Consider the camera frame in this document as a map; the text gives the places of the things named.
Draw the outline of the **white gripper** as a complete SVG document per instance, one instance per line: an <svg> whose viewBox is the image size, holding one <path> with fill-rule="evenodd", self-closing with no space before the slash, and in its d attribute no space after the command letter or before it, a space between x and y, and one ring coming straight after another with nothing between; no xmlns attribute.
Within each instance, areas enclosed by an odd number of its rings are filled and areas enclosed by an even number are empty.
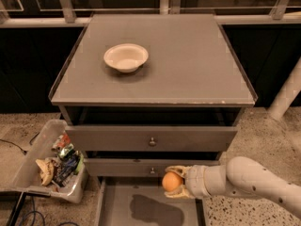
<svg viewBox="0 0 301 226"><path fill-rule="evenodd" d="M165 196L170 199L203 199L211 196L205 185L206 166L195 165L193 167L186 166L169 166L165 172L174 172L185 179L185 185L178 186L170 192L166 192Z"/></svg>

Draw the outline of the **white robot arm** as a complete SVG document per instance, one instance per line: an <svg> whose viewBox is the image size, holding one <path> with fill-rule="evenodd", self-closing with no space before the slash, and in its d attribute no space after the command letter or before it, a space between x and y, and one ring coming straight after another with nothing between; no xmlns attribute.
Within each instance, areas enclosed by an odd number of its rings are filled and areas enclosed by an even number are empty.
<svg viewBox="0 0 301 226"><path fill-rule="evenodd" d="M264 198L301 218L301 186L279 178L243 156L219 166L169 166L162 186L165 195L173 199Z"/></svg>

